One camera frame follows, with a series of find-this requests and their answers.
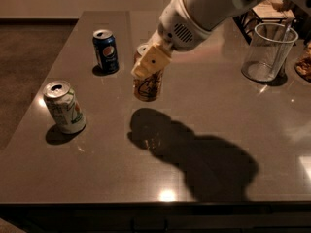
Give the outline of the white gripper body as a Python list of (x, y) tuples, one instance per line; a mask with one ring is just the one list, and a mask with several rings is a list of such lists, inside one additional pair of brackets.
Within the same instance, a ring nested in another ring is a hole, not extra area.
[(211, 34), (207, 0), (171, 0), (159, 17), (157, 30), (148, 41), (165, 50), (189, 51)]

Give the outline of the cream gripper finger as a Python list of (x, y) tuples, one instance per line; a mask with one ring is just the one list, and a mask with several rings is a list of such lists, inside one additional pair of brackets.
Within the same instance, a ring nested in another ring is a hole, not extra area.
[(143, 55), (135, 62), (131, 74), (134, 78), (144, 80), (156, 72), (163, 70), (171, 62), (171, 53), (162, 45), (149, 45)]

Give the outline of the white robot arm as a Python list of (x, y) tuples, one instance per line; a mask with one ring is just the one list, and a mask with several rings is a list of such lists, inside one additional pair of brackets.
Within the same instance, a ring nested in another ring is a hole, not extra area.
[[(229, 17), (240, 16), (263, 0), (171, 0), (159, 17), (157, 30), (131, 74), (144, 80), (164, 69), (174, 51), (190, 51), (204, 42)], [(310, 0), (291, 0), (305, 13)]]

